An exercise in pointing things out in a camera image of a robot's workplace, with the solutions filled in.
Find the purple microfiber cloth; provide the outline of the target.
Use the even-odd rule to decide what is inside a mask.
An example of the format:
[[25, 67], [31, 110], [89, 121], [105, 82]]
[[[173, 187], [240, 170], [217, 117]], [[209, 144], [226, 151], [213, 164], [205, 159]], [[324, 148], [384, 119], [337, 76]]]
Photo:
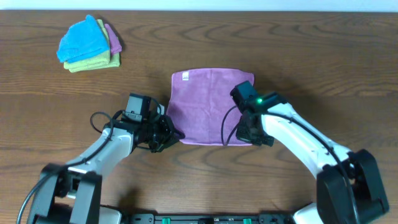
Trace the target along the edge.
[[185, 137], [184, 144], [220, 146], [237, 125], [241, 113], [230, 111], [230, 96], [238, 84], [254, 83], [254, 74], [232, 68], [198, 68], [172, 75], [167, 107], [175, 128]]

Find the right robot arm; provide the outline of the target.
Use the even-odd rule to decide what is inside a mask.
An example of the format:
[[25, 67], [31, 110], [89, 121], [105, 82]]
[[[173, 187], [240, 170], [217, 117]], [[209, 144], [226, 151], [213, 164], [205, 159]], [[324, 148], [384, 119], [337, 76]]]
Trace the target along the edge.
[[255, 146], [281, 142], [314, 176], [317, 201], [285, 218], [288, 223], [370, 223], [389, 211], [375, 157], [353, 152], [305, 121], [276, 92], [259, 95], [249, 82], [230, 93], [241, 118], [237, 139]]

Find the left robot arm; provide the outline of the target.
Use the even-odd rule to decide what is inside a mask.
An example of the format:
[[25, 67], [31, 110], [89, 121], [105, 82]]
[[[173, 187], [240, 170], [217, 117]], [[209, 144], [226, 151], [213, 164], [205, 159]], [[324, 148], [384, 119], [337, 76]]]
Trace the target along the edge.
[[28, 223], [129, 223], [129, 215], [101, 204], [102, 182], [135, 148], [162, 152], [185, 137], [153, 98], [131, 93], [126, 109], [108, 116], [100, 137], [64, 165], [47, 164], [23, 204]]

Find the green folded cloth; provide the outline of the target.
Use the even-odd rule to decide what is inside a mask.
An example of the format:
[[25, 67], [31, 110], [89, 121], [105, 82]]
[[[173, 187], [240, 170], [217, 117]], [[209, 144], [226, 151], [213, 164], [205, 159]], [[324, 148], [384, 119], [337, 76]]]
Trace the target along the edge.
[[[105, 24], [101, 19], [97, 20], [98, 25], [101, 27], [104, 36], [109, 44], [108, 33], [105, 29]], [[63, 67], [69, 70], [71, 73], [86, 71], [86, 70], [97, 70], [102, 68], [111, 68], [120, 66], [120, 53], [111, 55], [110, 44], [109, 50], [92, 58], [87, 58], [73, 63], [64, 62]]]

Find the small purple folded cloth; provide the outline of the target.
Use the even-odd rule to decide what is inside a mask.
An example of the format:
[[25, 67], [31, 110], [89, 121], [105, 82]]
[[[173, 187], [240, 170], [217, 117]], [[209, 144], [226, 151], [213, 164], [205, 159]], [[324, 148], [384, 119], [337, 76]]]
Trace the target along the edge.
[[112, 28], [109, 24], [105, 24], [104, 26], [108, 33], [108, 37], [109, 37], [111, 55], [120, 53], [123, 48], [121, 46], [121, 43], [120, 43], [117, 35], [114, 33], [114, 31], [112, 30]]

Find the blue folded cloth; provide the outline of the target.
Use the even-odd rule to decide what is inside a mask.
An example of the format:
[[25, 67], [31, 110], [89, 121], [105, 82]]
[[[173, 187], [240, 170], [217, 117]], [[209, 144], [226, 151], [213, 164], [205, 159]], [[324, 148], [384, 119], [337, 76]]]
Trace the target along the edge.
[[61, 63], [74, 63], [95, 57], [109, 50], [109, 44], [97, 20], [87, 15], [72, 25], [61, 38], [57, 57]]

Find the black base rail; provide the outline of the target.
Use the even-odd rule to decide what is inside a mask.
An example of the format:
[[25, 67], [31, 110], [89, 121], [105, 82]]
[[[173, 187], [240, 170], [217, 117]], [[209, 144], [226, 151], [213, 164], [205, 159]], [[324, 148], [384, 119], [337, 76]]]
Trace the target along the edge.
[[294, 224], [293, 216], [285, 213], [258, 215], [131, 215], [127, 224]]

